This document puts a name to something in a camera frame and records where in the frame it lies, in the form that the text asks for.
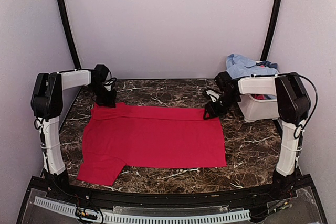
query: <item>red fabric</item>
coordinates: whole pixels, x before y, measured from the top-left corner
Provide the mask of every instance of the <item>red fabric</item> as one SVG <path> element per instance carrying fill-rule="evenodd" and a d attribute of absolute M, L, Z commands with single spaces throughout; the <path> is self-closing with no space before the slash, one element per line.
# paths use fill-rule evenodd
<path fill-rule="evenodd" d="M 225 167 L 219 118 L 203 109 L 95 105 L 84 130 L 77 179 L 112 185 L 125 165 L 152 168 Z"/>

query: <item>white container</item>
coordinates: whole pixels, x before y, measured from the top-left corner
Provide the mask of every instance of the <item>white container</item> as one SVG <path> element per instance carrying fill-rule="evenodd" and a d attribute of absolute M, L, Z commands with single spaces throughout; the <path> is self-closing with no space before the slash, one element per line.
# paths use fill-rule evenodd
<path fill-rule="evenodd" d="M 241 95 L 238 105 L 246 122 L 279 117 L 277 99 L 257 100 L 249 95 Z"/>

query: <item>floor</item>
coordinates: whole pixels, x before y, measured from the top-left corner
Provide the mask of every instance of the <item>floor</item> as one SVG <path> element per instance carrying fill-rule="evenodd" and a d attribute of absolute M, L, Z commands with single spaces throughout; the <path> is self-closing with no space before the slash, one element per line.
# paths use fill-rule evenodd
<path fill-rule="evenodd" d="M 213 80 L 118 80 L 117 102 L 139 106 L 202 108 L 204 88 L 216 88 Z M 72 185 L 130 193 L 204 193 L 270 184 L 281 138 L 272 120 L 253 123 L 235 104 L 221 117 L 225 137 L 225 168 L 155 169 L 125 167 L 113 186 L 76 180 L 82 163 L 81 138 L 94 102 L 83 88 L 60 132 L 61 151 Z"/>

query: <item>white laundry basket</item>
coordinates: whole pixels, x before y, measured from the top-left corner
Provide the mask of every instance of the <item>white laundry basket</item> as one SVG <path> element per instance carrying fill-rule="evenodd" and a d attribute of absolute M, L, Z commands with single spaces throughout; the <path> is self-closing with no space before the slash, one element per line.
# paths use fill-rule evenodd
<path fill-rule="evenodd" d="M 277 99 L 257 100 L 249 95 L 241 95 L 238 105 L 246 122 L 279 117 Z"/>

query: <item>black pole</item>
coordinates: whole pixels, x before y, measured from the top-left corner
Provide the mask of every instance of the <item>black pole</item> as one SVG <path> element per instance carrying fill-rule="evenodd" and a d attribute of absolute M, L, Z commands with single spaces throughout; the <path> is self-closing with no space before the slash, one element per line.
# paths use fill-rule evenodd
<path fill-rule="evenodd" d="M 273 9 L 271 14 L 271 19 L 269 21 L 268 31 L 266 35 L 266 40 L 263 48 L 263 52 L 261 54 L 260 60 L 264 61 L 267 60 L 269 49 L 271 47 L 275 26 L 277 24 L 279 9 L 280 9 L 281 0 L 274 0 L 273 2 Z"/>
<path fill-rule="evenodd" d="M 59 13 L 61 15 L 62 23 L 63 23 L 64 33 L 67 38 L 68 46 L 70 49 L 72 61 L 74 62 L 73 64 L 75 65 L 76 69 L 81 69 L 81 65 L 79 62 L 78 54 L 77 54 L 75 43 L 74 43 L 74 38 L 72 37 L 72 32 L 71 32 L 71 28 L 69 24 L 67 10 L 65 7 L 65 2 L 64 0 L 57 0 L 57 3 L 58 3 L 58 8 L 59 8 Z"/>

